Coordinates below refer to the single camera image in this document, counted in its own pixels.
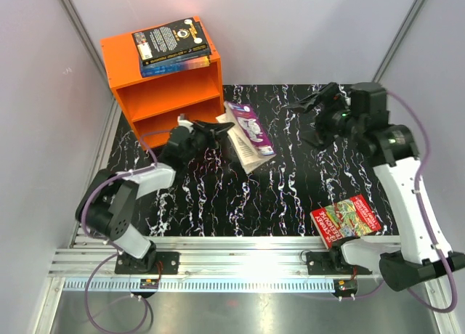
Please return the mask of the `purple 117-storey treehouse book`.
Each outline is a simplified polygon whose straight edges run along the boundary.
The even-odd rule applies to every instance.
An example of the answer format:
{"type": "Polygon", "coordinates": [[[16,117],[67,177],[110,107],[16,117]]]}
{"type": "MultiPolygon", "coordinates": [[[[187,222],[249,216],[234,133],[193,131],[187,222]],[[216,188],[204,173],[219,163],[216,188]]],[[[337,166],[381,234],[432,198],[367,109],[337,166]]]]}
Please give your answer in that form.
{"type": "Polygon", "coordinates": [[[234,126],[227,132],[240,164],[246,174],[273,159],[276,152],[272,142],[250,105],[225,102],[225,113],[217,116],[219,123],[231,122],[234,126]]]}

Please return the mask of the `blue Jane Eyre book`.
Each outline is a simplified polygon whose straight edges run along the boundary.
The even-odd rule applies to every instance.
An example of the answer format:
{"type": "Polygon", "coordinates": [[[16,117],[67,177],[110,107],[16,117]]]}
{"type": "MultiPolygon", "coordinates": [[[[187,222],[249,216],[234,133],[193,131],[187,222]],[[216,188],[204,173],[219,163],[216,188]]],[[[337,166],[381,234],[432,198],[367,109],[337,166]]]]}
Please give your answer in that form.
{"type": "Polygon", "coordinates": [[[210,66],[210,58],[208,56],[204,56],[152,68],[148,66],[144,68],[142,65],[139,65],[139,71],[143,78],[148,78],[197,68],[205,68],[208,66],[210,66]]]}

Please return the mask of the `black paperback book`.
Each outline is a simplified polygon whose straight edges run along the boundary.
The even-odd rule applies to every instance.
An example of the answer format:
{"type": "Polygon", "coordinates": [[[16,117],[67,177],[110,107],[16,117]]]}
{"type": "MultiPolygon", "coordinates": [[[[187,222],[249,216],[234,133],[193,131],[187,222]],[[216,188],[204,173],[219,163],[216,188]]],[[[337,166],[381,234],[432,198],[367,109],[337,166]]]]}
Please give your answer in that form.
{"type": "Polygon", "coordinates": [[[133,32],[132,39],[143,62],[210,47],[200,22],[193,17],[133,32]]]}

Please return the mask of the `red 13-storey treehouse book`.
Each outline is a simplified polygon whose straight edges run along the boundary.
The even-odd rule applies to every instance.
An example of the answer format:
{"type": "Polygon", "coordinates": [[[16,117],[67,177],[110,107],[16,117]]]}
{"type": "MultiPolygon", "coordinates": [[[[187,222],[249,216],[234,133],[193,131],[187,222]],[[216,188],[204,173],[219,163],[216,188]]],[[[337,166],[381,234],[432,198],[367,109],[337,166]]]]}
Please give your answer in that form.
{"type": "Polygon", "coordinates": [[[362,195],[314,210],[311,219],[327,249],[347,237],[362,237],[381,229],[369,204],[362,195]]]}

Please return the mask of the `grey-blue hardcover book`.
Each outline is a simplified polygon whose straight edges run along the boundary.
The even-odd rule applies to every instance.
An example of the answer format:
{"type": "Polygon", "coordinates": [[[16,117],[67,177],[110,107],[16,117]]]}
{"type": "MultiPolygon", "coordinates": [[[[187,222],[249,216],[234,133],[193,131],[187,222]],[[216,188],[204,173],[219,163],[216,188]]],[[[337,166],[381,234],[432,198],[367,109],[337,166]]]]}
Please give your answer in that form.
{"type": "Polygon", "coordinates": [[[187,54],[171,54],[169,57],[165,56],[162,58],[151,59],[151,60],[148,60],[147,62],[143,62],[142,60],[139,60],[139,66],[141,68],[144,68],[147,66],[155,67],[155,66],[162,66],[162,65],[170,65],[176,62],[183,62],[189,59],[208,56],[210,54],[211,54],[211,48],[206,47],[205,49],[198,50],[196,52],[188,52],[187,54]]]}

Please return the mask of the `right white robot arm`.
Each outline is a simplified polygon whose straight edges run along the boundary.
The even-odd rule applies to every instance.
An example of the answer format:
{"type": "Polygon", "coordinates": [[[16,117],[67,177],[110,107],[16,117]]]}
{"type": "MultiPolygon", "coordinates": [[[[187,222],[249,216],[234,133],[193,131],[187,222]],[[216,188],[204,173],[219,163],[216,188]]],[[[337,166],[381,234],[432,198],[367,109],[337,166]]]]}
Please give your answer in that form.
{"type": "Polygon", "coordinates": [[[427,156],[420,155],[407,126],[390,123],[389,95],[376,82],[353,84],[346,93],[331,82],[288,109],[308,113],[322,106],[315,127],[302,139],[317,150],[328,148],[337,137],[351,139],[380,181],[399,232],[397,249],[355,236],[333,242],[330,268],[345,274],[360,266],[401,291],[442,276],[452,280],[464,268],[464,254],[451,248],[437,223],[421,174],[427,156]]]}

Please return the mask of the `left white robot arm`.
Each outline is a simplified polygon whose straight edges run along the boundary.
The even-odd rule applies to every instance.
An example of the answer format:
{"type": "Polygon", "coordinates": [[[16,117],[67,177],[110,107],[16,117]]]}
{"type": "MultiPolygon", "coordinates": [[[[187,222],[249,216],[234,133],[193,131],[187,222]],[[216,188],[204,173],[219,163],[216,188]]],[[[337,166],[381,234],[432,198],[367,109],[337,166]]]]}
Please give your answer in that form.
{"type": "Polygon", "coordinates": [[[137,273],[160,266],[155,243],[131,223],[136,202],[152,192],[170,188],[188,163],[207,149],[216,149],[233,122],[208,123],[178,117],[159,156],[144,168],[97,172],[76,209],[84,233],[112,245],[137,273]]]}

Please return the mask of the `orange wooden shelf cabinet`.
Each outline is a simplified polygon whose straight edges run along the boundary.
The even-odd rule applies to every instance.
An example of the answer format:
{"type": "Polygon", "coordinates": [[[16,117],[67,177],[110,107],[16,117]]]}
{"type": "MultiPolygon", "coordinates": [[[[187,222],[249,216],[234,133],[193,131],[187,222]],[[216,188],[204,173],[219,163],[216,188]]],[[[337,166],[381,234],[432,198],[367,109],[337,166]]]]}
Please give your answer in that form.
{"type": "Polygon", "coordinates": [[[211,48],[210,66],[205,68],[143,78],[133,32],[100,42],[110,90],[135,136],[143,137],[149,147],[166,144],[166,132],[177,125],[180,114],[190,121],[214,123],[225,111],[220,55],[200,18],[193,18],[211,48]]]}

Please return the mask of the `aluminium mounting rail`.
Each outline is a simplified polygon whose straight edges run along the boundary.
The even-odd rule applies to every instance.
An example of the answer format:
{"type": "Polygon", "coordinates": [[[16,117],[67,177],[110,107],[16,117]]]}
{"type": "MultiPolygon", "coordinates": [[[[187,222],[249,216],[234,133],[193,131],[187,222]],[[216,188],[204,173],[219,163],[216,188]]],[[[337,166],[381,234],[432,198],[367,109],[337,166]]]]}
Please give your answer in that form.
{"type": "Polygon", "coordinates": [[[332,293],[337,283],[381,277],[358,267],[336,273],[323,266],[318,237],[155,237],[159,252],[174,253],[163,270],[116,274],[123,262],[109,245],[78,234],[56,250],[49,277],[66,290],[186,293],[332,293]]]}

